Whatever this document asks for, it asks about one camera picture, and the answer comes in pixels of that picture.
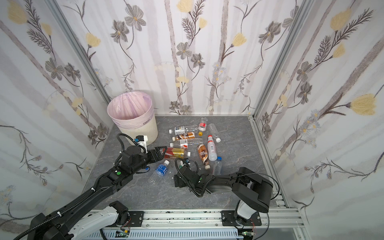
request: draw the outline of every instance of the plastic bottle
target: plastic bottle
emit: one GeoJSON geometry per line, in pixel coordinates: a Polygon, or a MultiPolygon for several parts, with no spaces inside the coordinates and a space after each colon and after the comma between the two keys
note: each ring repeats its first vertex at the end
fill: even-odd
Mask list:
{"type": "Polygon", "coordinates": [[[197,147],[197,151],[199,152],[199,156],[201,158],[201,161],[203,161],[203,164],[204,164],[204,168],[206,170],[210,169],[211,166],[209,165],[209,161],[208,161],[208,152],[207,152],[207,148],[205,147],[204,144],[200,144],[198,147],[197,147]]]}
{"type": "Polygon", "coordinates": [[[203,143],[202,138],[191,138],[191,139],[181,139],[181,140],[177,140],[175,142],[171,142],[169,144],[169,146],[186,149],[191,145],[195,146],[195,145],[202,144],[202,143],[203,143]]]}
{"type": "Polygon", "coordinates": [[[208,129],[209,129],[209,133],[216,140],[216,142],[221,142],[221,139],[218,137],[218,130],[217,130],[216,126],[213,123],[210,123],[208,125],[208,129]]]}
{"type": "Polygon", "coordinates": [[[217,159],[216,146],[212,135],[208,136],[208,157],[210,161],[216,161],[217,159]]]}
{"type": "Polygon", "coordinates": [[[168,147],[164,158],[185,158],[186,156],[190,157],[191,152],[187,152],[185,149],[182,148],[168,147]]]}
{"type": "Polygon", "coordinates": [[[175,127],[174,129],[170,129],[170,134],[180,135],[184,134],[186,132],[194,132],[197,130],[197,125],[191,125],[191,126],[181,126],[181,127],[175,127]]]}
{"type": "Polygon", "coordinates": [[[215,161],[215,164],[214,164],[214,168],[212,170],[212,174],[220,175],[222,167],[223,167],[223,163],[221,162],[221,157],[217,157],[217,160],[215,161]]]}
{"type": "Polygon", "coordinates": [[[204,132],[207,129],[207,122],[208,122],[208,118],[204,118],[204,117],[200,118],[198,129],[204,132]]]}
{"type": "Polygon", "coordinates": [[[172,137],[172,141],[180,140],[180,139],[188,139],[188,138],[195,138],[194,132],[186,132],[181,135],[178,135],[176,137],[172,137]]]}
{"type": "Polygon", "coordinates": [[[148,179],[148,182],[151,185],[157,185],[160,182],[160,180],[164,177],[164,175],[167,173],[168,165],[169,165],[169,161],[168,160],[165,160],[163,163],[160,163],[157,166],[155,172],[148,179]]]}

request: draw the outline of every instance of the gray flower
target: gray flower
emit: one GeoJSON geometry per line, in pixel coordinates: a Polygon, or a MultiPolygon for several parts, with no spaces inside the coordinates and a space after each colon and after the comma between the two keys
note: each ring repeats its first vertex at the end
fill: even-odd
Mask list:
{"type": "Polygon", "coordinates": [[[301,64],[301,69],[297,70],[297,81],[306,82],[308,79],[307,73],[311,71],[312,64],[309,64],[308,61],[305,61],[301,64]]]}
{"type": "Polygon", "coordinates": [[[187,105],[183,105],[180,109],[180,112],[183,114],[183,115],[187,115],[187,114],[191,114],[192,111],[191,111],[191,106],[187,106],[187,105]]]}
{"type": "Polygon", "coordinates": [[[203,57],[201,57],[201,54],[193,54],[192,57],[191,57],[191,61],[193,62],[193,67],[197,67],[197,65],[200,67],[200,68],[203,68],[205,63],[203,63],[201,61],[201,59],[203,59],[203,57]]]}
{"type": "Polygon", "coordinates": [[[185,43],[179,43],[177,45],[177,49],[179,50],[176,55],[180,56],[181,55],[181,59],[185,59],[185,57],[190,57],[192,56],[192,52],[187,50],[189,48],[188,46],[188,43],[185,42],[185,43]]]}
{"type": "Polygon", "coordinates": [[[283,28],[289,28],[292,25],[298,10],[299,10],[299,6],[295,6],[295,8],[291,10],[291,17],[286,18],[283,21],[283,25],[282,25],[283,28]]]}
{"type": "Polygon", "coordinates": [[[305,82],[301,87],[301,92],[297,95],[298,98],[301,98],[301,104],[308,102],[308,94],[311,94],[312,85],[310,85],[308,82],[305,82]]]}
{"type": "Polygon", "coordinates": [[[178,101],[174,101],[174,102],[171,101],[169,109],[174,111],[175,109],[179,109],[179,106],[180,106],[180,103],[178,103],[178,101]]]}
{"type": "Polygon", "coordinates": [[[116,31],[115,33],[111,33],[111,37],[113,37],[113,41],[118,43],[121,38],[124,42],[128,42],[126,34],[129,33],[129,30],[125,25],[125,22],[113,20],[112,29],[116,31]]]}
{"type": "Polygon", "coordinates": [[[96,143],[97,134],[95,130],[91,130],[88,134],[88,139],[92,141],[92,145],[96,143]]]}
{"type": "Polygon", "coordinates": [[[49,61],[45,62],[45,69],[51,73],[52,79],[61,80],[63,77],[61,76],[64,73],[63,66],[57,66],[56,61],[53,58],[49,58],[49,61]]]}
{"type": "Polygon", "coordinates": [[[137,31],[141,31],[141,26],[147,25],[147,23],[141,19],[144,13],[138,6],[133,5],[133,7],[131,7],[131,5],[127,4],[125,11],[130,15],[130,17],[125,17],[128,26],[135,25],[137,31]]]}
{"type": "Polygon", "coordinates": [[[280,25],[281,23],[275,23],[272,21],[265,29],[267,32],[259,35],[259,43],[263,43],[265,40],[271,43],[273,41],[273,37],[280,33],[280,25]]]}
{"type": "Polygon", "coordinates": [[[72,64],[68,63],[68,65],[65,66],[65,72],[67,73],[68,77],[72,77],[73,81],[76,82],[76,77],[80,78],[80,71],[75,70],[74,66],[72,64]]]}
{"type": "Polygon", "coordinates": [[[268,124],[266,124],[263,129],[263,133],[266,139],[269,138],[269,134],[271,134],[271,132],[272,132],[271,127],[268,124]]]}
{"type": "Polygon", "coordinates": [[[102,122],[97,127],[97,133],[100,137],[104,137],[107,134],[107,127],[105,127],[102,122]]]}

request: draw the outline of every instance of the robotic arm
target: robotic arm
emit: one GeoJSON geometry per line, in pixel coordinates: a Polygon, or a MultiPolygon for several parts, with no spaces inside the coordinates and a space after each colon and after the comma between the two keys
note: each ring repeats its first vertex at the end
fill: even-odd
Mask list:
{"type": "MultiPolygon", "coordinates": [[[[147,151],[145,138],[137,136],[136,140],[140,145],[129,146],[124,150],[119,139],[122,144],[120,156],[111,169],[97,178],[92,188],[47,216],[38,214],[32,219],[30,228],[14,240],[20,240],[26,235],[28,240],[79,240],[114,223],[126,223],[130,218],[128,208],[118,201],[111,203],[97,215],[83,217],[102,200],[122,189],[133,179],[135,173],[164,158],[167,147],[156,147],[147,151]]],[[[238,172],[229,175],[213,176],[198,175],[184,159],[175,159],[175,166],[178,172],[174,177],[175,187],[188,186],[198,197],[203,197],[206,191],[236,194],[241,199],[235,211],[238,224],[245,225],[256,211],[267,213],[269,210],[273,184],[248,168],[241,167],[238,172]],[[179,169],[177,161],[180,160],[185,164],[179,169]]]]}

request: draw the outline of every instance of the clear plastic bottle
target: clear plastic bottle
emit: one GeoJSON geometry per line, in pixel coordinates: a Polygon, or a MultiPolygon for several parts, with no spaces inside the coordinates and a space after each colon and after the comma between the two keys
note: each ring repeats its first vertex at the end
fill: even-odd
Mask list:
{"type": "Polygon", "coordinates": [[[175,135],[181,135],[187,132],[194,132],[196,130],[197,130],[197,125],[180,126],[180,127],[175,127],[174,129],[170,129],[169,133],[175,134],[175,135]]]}
{"type": "Polygon", "coordinates": [[[208,158],[210,161],[216,161],[217,159],[216,146],[212,135],[208,136],[208,158]]]}
{"type": "Polygon", "coordinates": [[[208,129],[209,129],[209,133],[216,140],[216,142],[221,142],[221,139],[218,137],[218,130],[217,130],[216,126],[213,123],[210,123],[208,125],[208,129]]]}
{"type": "Polygon", "coordinates": [[[217,157],[217,160],[215,161],[215,164],[214,164],[214,168],[212,170],[212,174],[220,175],[222,167],[223,167],[223,163],[221,162],[221,157],[217,157]]]}
{"type": "Polygon", "coordinates": [[[168,165],[169,165],[169,161],[168,160],[165,160],[163,163],[160,163],[157,166],[155,172],[148,179],[148,182],[151,185],[153,185],[153,186],[156,186],[157,184],[159,184],[160,180],[168,172],[168,165]]]}
{"type": "Polygon", "coordinates": [[[207,129],[208,118],[200,118],[199,130],[204,132],[207,129]]]}
{"type": "Polygon", "coordinates": [[[170,147],[177,147],[177,148],[188,148],[189,146],[193,145],[200,145],[203,143],[202,138],[190,138],[190,139],[180,139],[175,142],[171,142],[169,144],[170,147]]]}

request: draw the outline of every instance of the yellow flower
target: yellow flower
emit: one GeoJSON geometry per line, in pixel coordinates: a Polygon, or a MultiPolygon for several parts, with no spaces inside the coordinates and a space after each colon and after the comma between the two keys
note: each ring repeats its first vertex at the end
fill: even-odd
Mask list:
{"type": "Polygon", "coordinates": [[[17,24],[23,24],[27,21],[24,9],[15,1],[9,2],[8,18],[17,24]]]}
{"type": "Polygon", "coordinates": [[[52,35],[52,29],[51,29],[51,26],[49,24],[42,23],[41,27],[44,29],[46,34],[48,34],[49,36],[52,35]]]}
{"type": "Polygon", "coordinates": [[[347,21],[349,20],[350,17],[351,17],[351,9],[350,8],[345,10],[344,12],[340,12],[340,13],[336,14],[336,16],[334,16],[331,19],[331,28],[334,31],[341,30],[343,28],[343,26],[347,23],[347,21]]]}
{"type": "Polygon", "coordinates": [[[204,28],[206,25],[207,25],[207,20],[205,20],[204,18],[200,18],[199,20],[199,28],[204,28]]]}
{"type": "Polygon", "coordinates": [[[77,108],[82,103],[83,103],[82,98],[74,98],[74,100],[72,102],[72,107],[77,108]]]}
{"type": "Polygon", "coordinates": [[[87,33],[86,39],[88,45],[90,45],[91,47],[97,47],[101,42],[101,40],[94,36],[92,33],[87,33]]]}
{"type": "Polygon", "coordinates": [[[180,0],[176,5],[180,12],[188,13],[192,10],[193,0],[180,0]]]}
{"type": "Polygon", "coordinates": [[[242,33],[238,33],[233,39],[232,45],[234,45],[235,47],[238,47],[243,45],[246,41],[247,39],[244,37],[244,35],[242,33]]]}
{"type": "Polygon", "coordinates": [[[345,47],[344,47],[344,44],[340,44],[336,50],[333,52],[333,57],[334,58],[338,58],[338,57],[341,57],[342,55],[344,55],[345,53],[345,47]]]}
{"type": "Polygon", "coordinates": [[[375,102],[375,96],[370,93],[355,98],[352,102],[350,102],[350,106],[348,107],[351,108],[355,113],[360,115],[374,115],[374,109],[376,107],[375,102]]]}

